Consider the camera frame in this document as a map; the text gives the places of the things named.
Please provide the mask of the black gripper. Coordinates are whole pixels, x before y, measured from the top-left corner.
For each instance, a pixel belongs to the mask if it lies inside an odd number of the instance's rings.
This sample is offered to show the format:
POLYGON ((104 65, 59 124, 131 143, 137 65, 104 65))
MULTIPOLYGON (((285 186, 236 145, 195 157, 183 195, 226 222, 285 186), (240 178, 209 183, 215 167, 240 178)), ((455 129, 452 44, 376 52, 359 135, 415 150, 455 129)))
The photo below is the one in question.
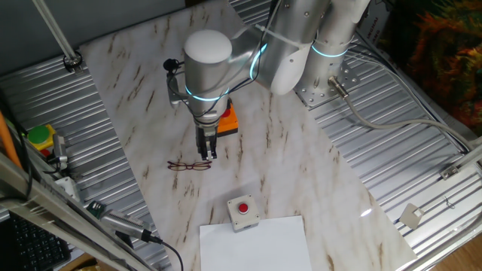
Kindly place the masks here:
POLYGON ((195 121, 197 150, 203 160, 217 158, 216 142, 218 137, 218 123, 201 123, 195 121))

